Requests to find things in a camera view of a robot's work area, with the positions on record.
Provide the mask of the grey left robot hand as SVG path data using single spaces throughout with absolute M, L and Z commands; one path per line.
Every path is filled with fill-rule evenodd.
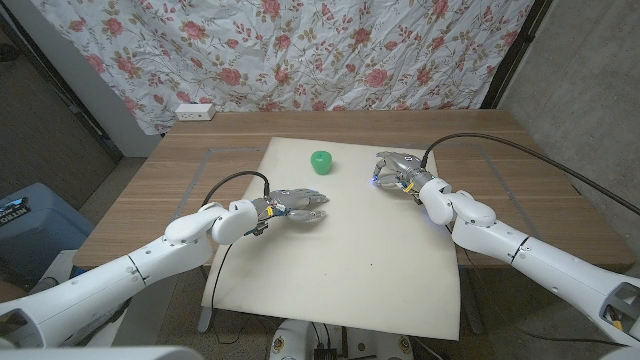
M 316 210 L 315 207 L 328 201 L 316 190 L 299 188 L 272 191 L 266 197 L 254 199 L 252 204 L 260 221 L 287 217 L 294 222 L 312 222 L 326 216 L 324 210 Z

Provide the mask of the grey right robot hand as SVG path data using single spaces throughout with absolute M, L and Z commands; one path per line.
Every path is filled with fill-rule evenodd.
M 417 194 L 434 179 L 415 155 L 382 151 L 376 157 L 379 161 L 375 165 L 372 182 L 377 187 L 399 188 L 406 193 Z

